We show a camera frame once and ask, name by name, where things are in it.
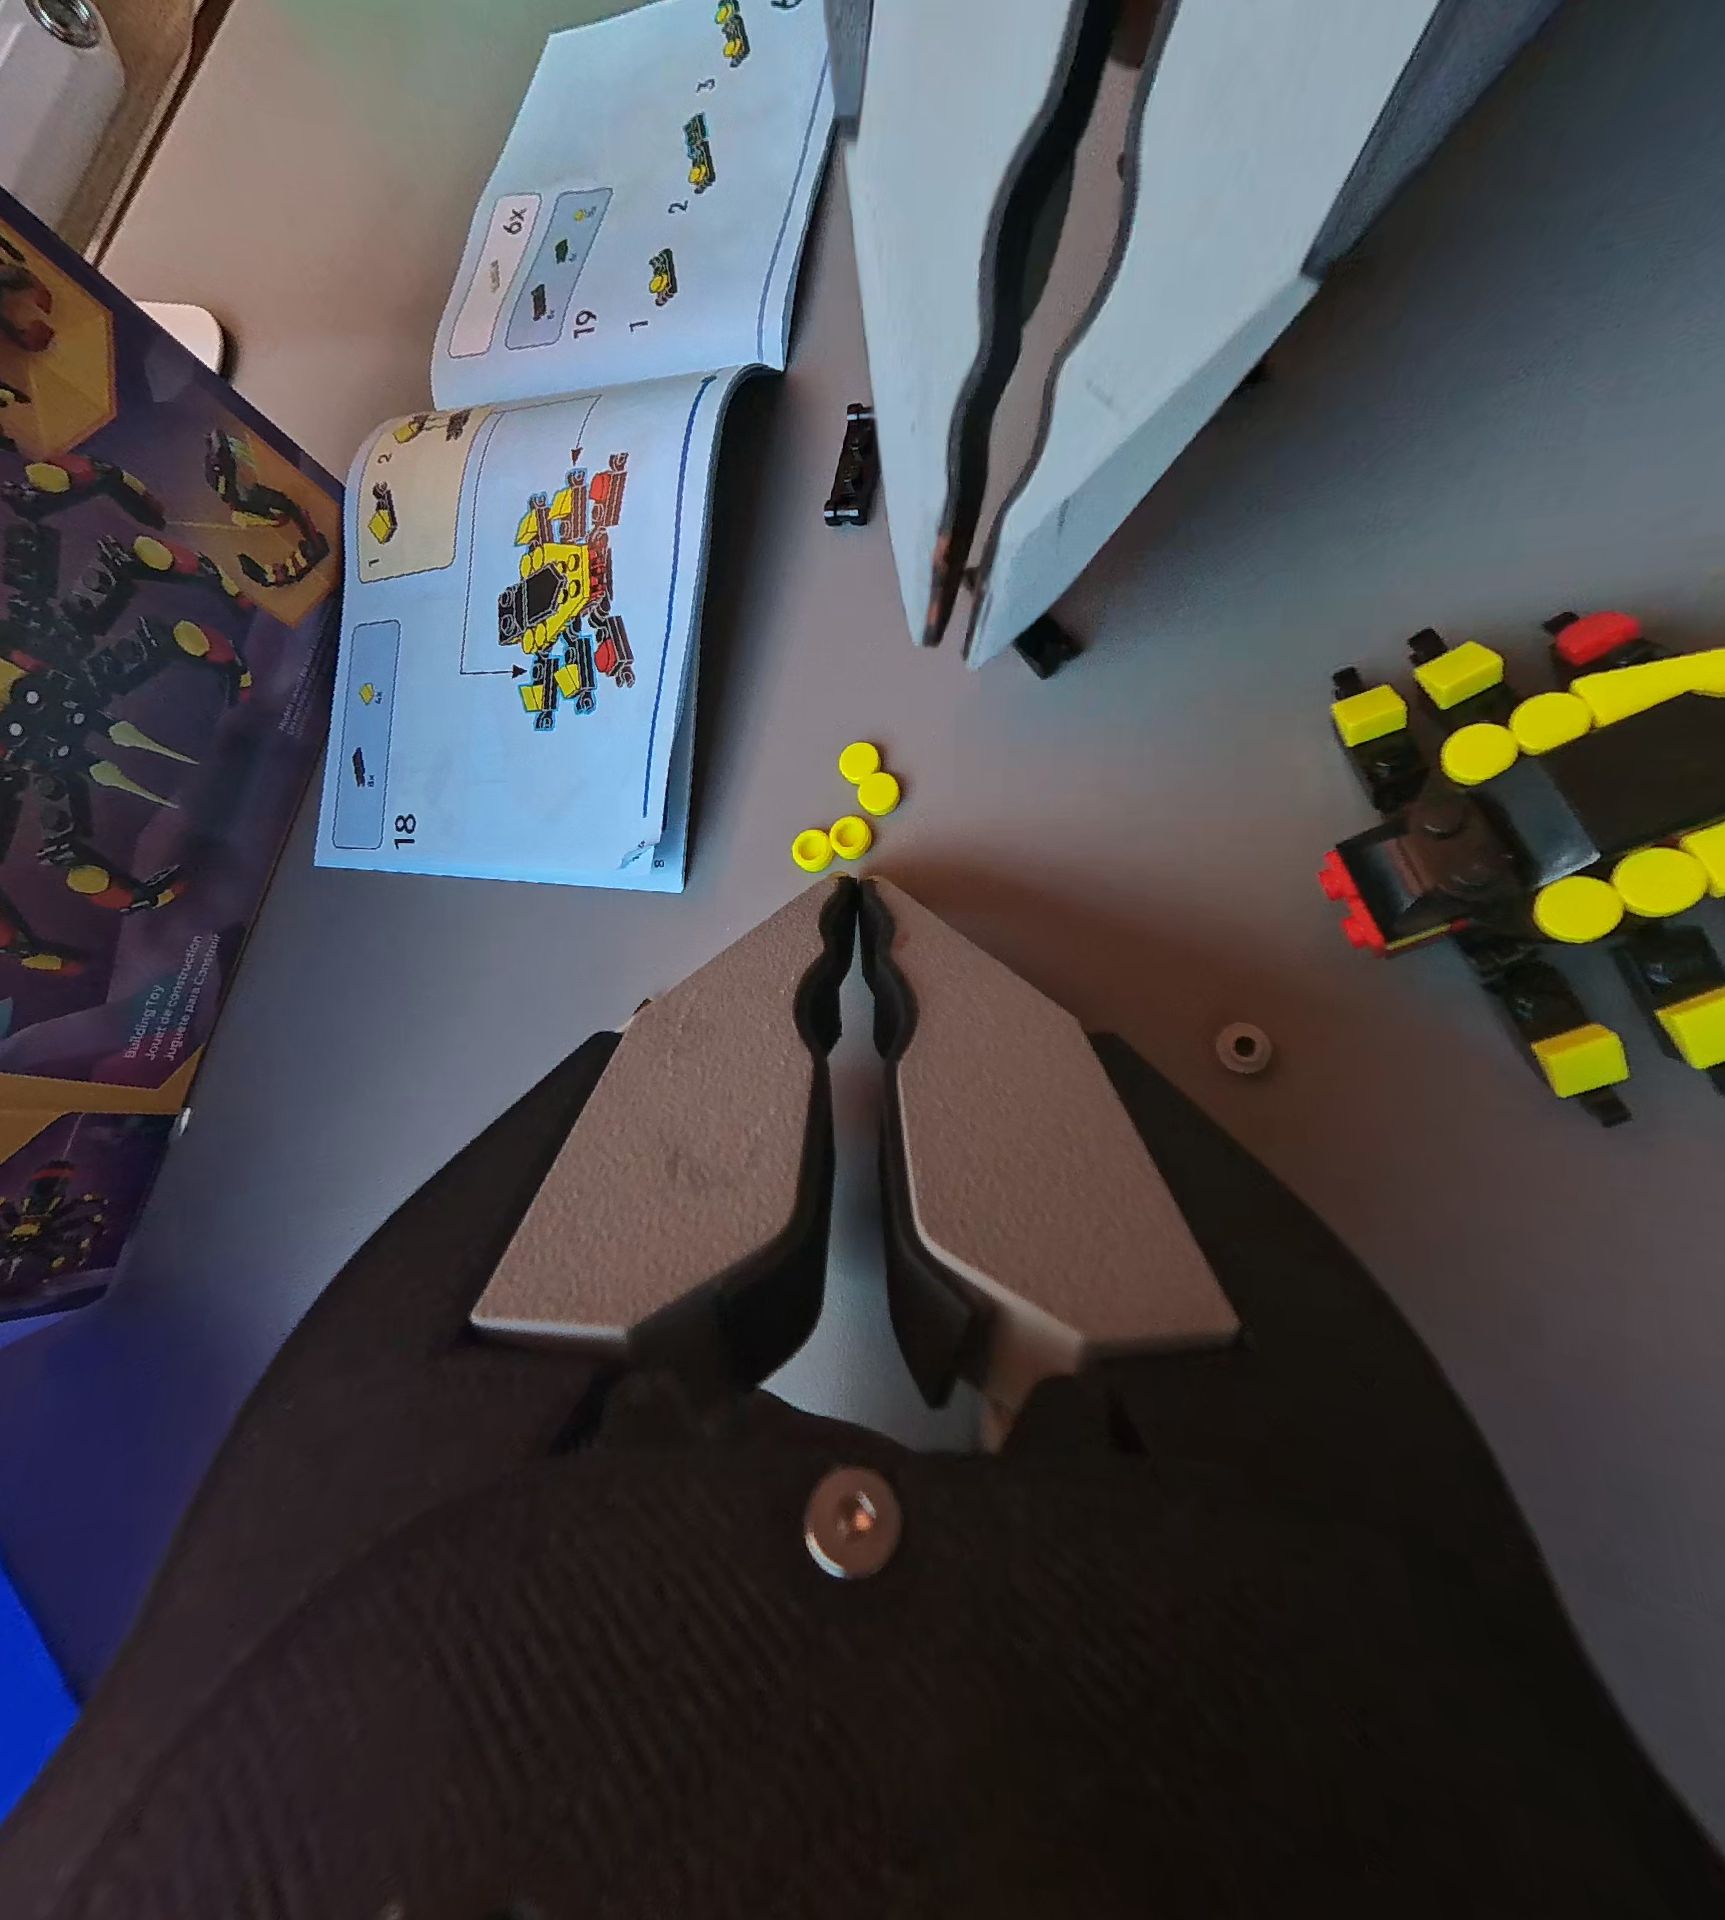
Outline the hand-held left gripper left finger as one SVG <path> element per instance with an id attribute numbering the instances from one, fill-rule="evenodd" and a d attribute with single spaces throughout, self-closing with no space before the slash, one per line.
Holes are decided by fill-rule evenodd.
<path id="1" fill-rule="evenodd" d="M 811 884 L 647 1002 L 470 1312 L 476 1331 L 755 1387 L 824 1297 L 827 1060 L 858 886 Z"/>

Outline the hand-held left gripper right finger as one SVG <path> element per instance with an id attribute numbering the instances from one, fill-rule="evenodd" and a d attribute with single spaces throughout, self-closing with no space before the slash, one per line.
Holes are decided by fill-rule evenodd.
<path id="1" fill-rule="evenodd" d="M 891 1321 L 997 1452 L 1047 1379 L 1220 1350 L 1240 1321 L 1080 1022 L 885 877 L 860 886 L 882 1058 Z"/>

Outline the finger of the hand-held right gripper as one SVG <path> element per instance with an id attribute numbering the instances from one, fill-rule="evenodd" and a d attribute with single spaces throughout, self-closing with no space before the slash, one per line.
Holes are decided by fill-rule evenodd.
<path id="1" fill-rule="evenodd" d="M 922 648 L 963 596 L 1031 232 L 1092 102 L 1090 4 L 874 1 L 846 177 L 882 504 Z"/>
<path id="2" fill-rule="evenodd" d="M 1131 114 L 1125 228 L 1002 501 L 966 660 L 1045 614 L 1312 296 L 1304 259 L 1435 1 L 1183 1 Z"/>

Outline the purple toy set box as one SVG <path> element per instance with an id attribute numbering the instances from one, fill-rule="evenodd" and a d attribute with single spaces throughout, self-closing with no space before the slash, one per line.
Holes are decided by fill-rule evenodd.
<path id="1" fill-rule="evenodd" d="M 0 188 L 0 1348 L 98 1302 L 322 752 L 342 489 Z"/>

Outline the open instruction booklet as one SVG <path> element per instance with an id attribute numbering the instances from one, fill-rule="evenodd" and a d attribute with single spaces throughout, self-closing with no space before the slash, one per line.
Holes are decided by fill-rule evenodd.
<path id="1" fill-rule="evenodd" d="M 786 363 L 831 86 L 823 4 L 549 38 L 434 404 L 347 474 L 317 865 L 683 888 L 716 449 Z"/>

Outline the yellow black toy brick model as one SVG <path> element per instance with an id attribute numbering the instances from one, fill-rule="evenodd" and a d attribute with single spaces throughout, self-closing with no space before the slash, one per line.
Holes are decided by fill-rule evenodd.
<path id="1" fill-rule="evenodd" d="M 1319 869 L 1353 947 L 1452 945 L 1549 1091 L 1614 1130 L 1629 1048 L 1556 951 L 1602 947 L 1660 1050 L 1725 1098 L 1725 643 L 1670 651 L 1629 611 L 1554 614 L 1552 683 L 1423 627 L 1395 683 L 1332 678 L 1331 723 L 1374 826 Z"/>

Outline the pale rounded wooden board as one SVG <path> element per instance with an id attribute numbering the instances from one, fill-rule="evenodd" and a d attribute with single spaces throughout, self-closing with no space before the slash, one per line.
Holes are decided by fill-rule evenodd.
<path id="1" fill-rule="evenodd" d="M 232 375 L 235 342 L 207 306 L 186 300 L 139 300 L 137 309 L 199 363 L 221 377 Z"/>

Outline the plywood tray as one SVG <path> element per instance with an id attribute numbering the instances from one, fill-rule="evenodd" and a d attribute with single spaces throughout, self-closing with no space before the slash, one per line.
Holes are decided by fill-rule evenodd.
<path id="1" fill-rule="evenodd" d="M 90 1 L 102 12 L 124 68 L 124 93 L 88 172 L 55 222 L 43 222 L 84 257 L 105 248 L 153 144 L 173 114 L 227 1 Z"/>

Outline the white cylinder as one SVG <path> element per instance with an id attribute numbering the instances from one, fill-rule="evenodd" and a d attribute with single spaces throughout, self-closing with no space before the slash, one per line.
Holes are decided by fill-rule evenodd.
<path id="1" fill-rule="evenodd" d="M 90 1 L 0 1 L 0 186 L 58 222 L 108 131 L 124 68 Z"/>

